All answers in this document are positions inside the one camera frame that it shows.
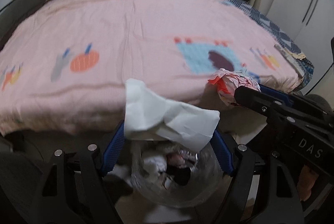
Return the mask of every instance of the white tissue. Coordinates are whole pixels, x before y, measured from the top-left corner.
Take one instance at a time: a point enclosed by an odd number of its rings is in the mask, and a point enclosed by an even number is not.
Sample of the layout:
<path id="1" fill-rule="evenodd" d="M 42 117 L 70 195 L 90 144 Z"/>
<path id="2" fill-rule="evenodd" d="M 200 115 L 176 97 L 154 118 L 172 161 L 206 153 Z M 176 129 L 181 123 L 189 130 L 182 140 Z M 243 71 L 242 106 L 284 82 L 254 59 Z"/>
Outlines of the white tissue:
<path id="1" fill-rule="evenodd" d="M 143 169 L 149 174 L 148 180 L 155 182 L 161 172 L 167 170 L 167 159 L 162 152 L 156 150 L 145 151 L 142 153 Z"/>
<path id="2" fill-rule="evenodd" d="M 124 134 L 131 140 L 171 140 L 199 152 L 212 138 L 219 111 L 165 99 L 128 79 Z"/>

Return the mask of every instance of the crumpled paper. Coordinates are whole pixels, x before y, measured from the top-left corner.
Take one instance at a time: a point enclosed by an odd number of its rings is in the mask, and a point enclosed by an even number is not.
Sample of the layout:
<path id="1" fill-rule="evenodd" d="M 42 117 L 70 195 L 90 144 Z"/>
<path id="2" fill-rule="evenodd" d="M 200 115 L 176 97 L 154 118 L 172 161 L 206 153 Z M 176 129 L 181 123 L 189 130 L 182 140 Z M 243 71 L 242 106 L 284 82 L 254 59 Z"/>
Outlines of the crumpled paper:
<path id="1" fill-rule="evenodd" d="M 253 78 L 246 76 L 241 72 L 231 72 L 225 69 L 216 71 L 208 82 L 217 85 L 219 97 L 227 106 L 237 103 L 234 98 L 234 92 L 240 86 L 261 91 L 259 84 L 255 82 Z"/>
<path id="2" fill-rule="evenodd" d="M 145 83 L 128 79 L 124 136 L 131 140 L 171 140 L 199 152 L 212 138 L 219 111 L 165 99 Z"/>

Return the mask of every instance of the pink bedsheet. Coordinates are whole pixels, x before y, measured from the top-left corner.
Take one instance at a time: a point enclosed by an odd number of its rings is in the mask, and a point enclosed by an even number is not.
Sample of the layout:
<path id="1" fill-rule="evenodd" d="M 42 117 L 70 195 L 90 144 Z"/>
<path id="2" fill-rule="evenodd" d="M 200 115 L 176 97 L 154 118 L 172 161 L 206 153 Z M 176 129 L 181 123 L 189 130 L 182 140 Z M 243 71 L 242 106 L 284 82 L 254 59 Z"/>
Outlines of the pink bedsheet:
<path id="1" fill-rule="evenodd" d="M 0 53 L 0 132 L 111 130 L 124 83 L 201 99 L 218 68 L 293 90 L 301 80 L 275 39 L 224 0 L 52 0 Z"/>

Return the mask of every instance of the black cable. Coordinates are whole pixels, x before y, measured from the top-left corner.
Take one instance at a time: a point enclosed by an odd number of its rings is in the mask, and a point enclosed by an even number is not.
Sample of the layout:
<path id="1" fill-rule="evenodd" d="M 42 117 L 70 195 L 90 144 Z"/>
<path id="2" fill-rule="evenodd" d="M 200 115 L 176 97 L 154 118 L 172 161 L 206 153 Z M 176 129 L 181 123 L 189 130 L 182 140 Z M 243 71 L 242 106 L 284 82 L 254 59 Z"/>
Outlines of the black cable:
<path id="1" fill-rule="evenodd" d="M 24 138 L 24 140 L 25 140 L 26 142 L 30 143 L 31 145 L 33 145 L 33 146 L 35 147 L 35 149 L 38 151 L 39 155 L 41 156 L 41 158 L 42 158 L 42 160 L 43 160 L 43 162 L 44 162 L 44 158 L 43 158 L 43 156 L 42 156 L 40 150 L 38 149 L 38 147 L 37 147 L 33 142 L 31 142 L 29 139 L 27 139 L 26 137 Z"/>
<path id="2" fill-rule="evenodd" d="M 315 88 L 315 86 L 317 85 L 317 84 L 319 84 L 319 82 L 322 80 L 322 78 L 324 78 L 325 77 L 325 75 L 327 74 L 327 72 L 331 69 L 331 67 L 334 65 L 334 62 L 331 64 L 331 66 L 328 68 L 328 70 L 325 72 L 325 74 L 320 78 L 320 80 L 305 94 L 305 95 L 307 95 L 307 94 L 309 94 L 311 91 L 312 91 L 312 89 L 314 89 Z"/>

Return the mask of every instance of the pink crumpled paper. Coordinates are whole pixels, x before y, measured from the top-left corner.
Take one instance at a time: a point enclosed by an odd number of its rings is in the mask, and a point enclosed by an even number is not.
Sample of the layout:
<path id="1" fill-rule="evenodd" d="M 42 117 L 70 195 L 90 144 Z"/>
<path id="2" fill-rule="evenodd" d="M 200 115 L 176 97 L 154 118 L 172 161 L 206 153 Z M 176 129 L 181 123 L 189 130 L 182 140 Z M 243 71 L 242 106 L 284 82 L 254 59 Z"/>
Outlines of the pink crumpled paper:
<path id="1" fill-rule="evenodd" d="M 227 106 L 230 104 L 237 105 L 234 99 L 234 92 L 237 87 L 245 86 L 256 91 L 261 91 L 258 83 L 251 77 L 245 76 L 241 72 L 231 72 L 225 69 L 216 71 L 208 82 L 217 85 L 219 97 Z"/>

